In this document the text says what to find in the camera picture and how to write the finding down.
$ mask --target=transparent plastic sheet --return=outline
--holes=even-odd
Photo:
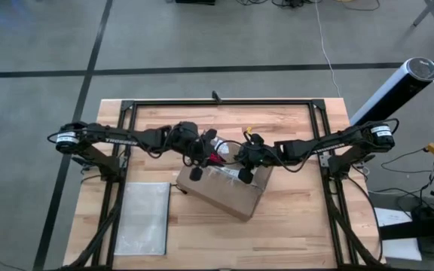
[[[170,183],[127,183],[115,255],[165,255]]]

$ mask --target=black metal frame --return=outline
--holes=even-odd
[[[214,99],[201,99],[201,100],[123,100],[121,103],[120,115],[118,118],[118,127],[121,128],[124,125],[124,120],[127,113],[130,111],[130,124],[128,129],[134,129],[136,125],[136,112],[139,106],[165,106],[165,105],[181,105],[181,106],[189,106],[189,105],[305,105],[309,108],[310,112],[310,122],[313,130],[313,135],[315,138],[319,138],[319,126],[316,117],[316,110],[320,113],[322,118],[322,125],[324,128],[324,132],[326,135],[331,133],[331,128],[329,126],[329,120],[326,112],[326,104],[323,99],[220,99],[219,97],[214,97]],[[120,145],[115,145],[113,147],[112,156],[117,156],[119,152]],[[124,159],[128,161],[130,159],[130,147],[126,146],[124,150]],[[335,259],[338,265],[338,268],[341,270],[361,270],[361,269],[381,269],[379,266],[360,266],[357,260],[356,249],[353,247],[350,237],[346,235],[347,247],[350,252],[350,264],[346,264],[344,262],[344,256],[341,249],[340,236],[338,235],[338,227],[337,223],[337,213],[341,216],[341,222],[344,221],[347,225],[350,225],[350,219],[346,206],[346,199],[343,192],[342,184],[339,181],[336,181],[338,202],[339,202],[339,211],[335,206],[335,203],[332,199],[332,193],[330,190],[330,179],[329,175],[326,174],[326,168],[322,167],[321,158],[319,159],[319,167],[321,171],[321,179],[322,179],[322,187],[325,197],[325,204],[328,212],[329,226],[332,234],[332,242],[335,251]],[[121,205],[124,198],[124,186],[127,177],[127,169],[128,163],[123,163],[122,166],[122,181],[119,183],[118,193],[115,199],[115,204],[112,210],[109,212],[109,206],[111,204],[111,191],[113,187],[113,183],[111,181],[107,181],[105,186],[105,193],[102,202],[102,210],[99,218],[99,229],[97,230],[96,235],[87,246],[85,251],[89,251],[91,255],[93,255],[91,261],[91,269],[112,269],[113,260],[114,260],[114,252],[115,245],[118,234],[118,225],[120,221],[120,210]],[[101,248],[102,248],[102,238],[104,237],[106,231],[109,229],[109,226],[112,225],[112,231],[109,240],[109,247],[107,251],[106,263],[105,265],[99,265],[100,257],[101,257]],[[78,263],[78,265],[70,266],[69,268],[72,270],[76,269],[87,269],[88,267],[84,267],[84,264],[89,259],[87,255],[84,257],[84,263]]]

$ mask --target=wooden tabletop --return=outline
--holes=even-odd
[[[120,100],[102,100],[97,122],[116,126]],[[325,99],[332,132],[348,127],[343,99]],[[242,132],[252,127],[267,144],[289,139],[312,139],[309,110],[303,105],[140,106],[136,129],[155,128],[187,120],[199,131],[214,128],[225,139],[243,142]],[[112,145],[97,144],[110,154]],[[160,159],[134,148],[127,181],[175,183],[182,156],[171,151]],[[97,170],[85,177],[99,174]],[[358,172],[350,176],[363,188]],[[344,192],[352,228],[368,250],[377,256],[376,223],[365,196],[349,181]],[[84,182],[69,237],[64,264],[81,253],[96,232],[105,183]],[[298,173],[275,168],[267,190],[248,222],[172,187],[167,254],[164,256],[115,256],[114,269],[304,269],[336,267],[322,182],[316,156]],[[341,241],[343,252],[347,251]]]

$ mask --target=brown cardboard box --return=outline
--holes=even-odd
[[[234,161],[234,155],[239,152],[239,145],[224,143],[219,148],[219,154],[227,161]],[[199,181],[192,181],[189,176],[192,168],[184,166],[177,177],[177,184],[187,191],[227,213],[248,221],[254,214],[261,195],[267,187],[267,181],[272,173],[272,167],[254,169],[252,183],[245,184],[237,177],[242,165],[226,165],[225,167],[208,166],[203,170]]]

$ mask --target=concrete floor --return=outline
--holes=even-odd
[[[217,0],[215,7],[164,0],[114,0],[96,69],[218,65],[325,64],[313,5],[280,9],[270,2],[241,6]],[[64,71],[87,68],[106,0],[0,0],[0,72]],[[356,0],[361,8],[371,0]],[[382,0],[372,12],[349,11],[331,0],[319,3],[326,50],[332,63],[434,60],[434,19],[411,22],[425,8],[416,0]],[[394,69],[336,71],[348,113]],[[61,156],[46,135],[72,119],[83,77],[0,78],[0,261],[31,269]],[[82,120],[95,120],[104,98],[198,98],[217,90],[223,97],[337,97],[329,71],[222,72],[96,76]],[[395,113],[402,125],[397,146],[368,167],[370,190],[414,189],[426,175],[386,172],[379,165],[434,141],[434,84]],[[393,165],[428,169],[430,155]],[[47,268],[63,260],[79,191],[72,165],[53,232]],[[390,261],[400,267],[434,263]],[[9,270],[0,266],[0,270]]]

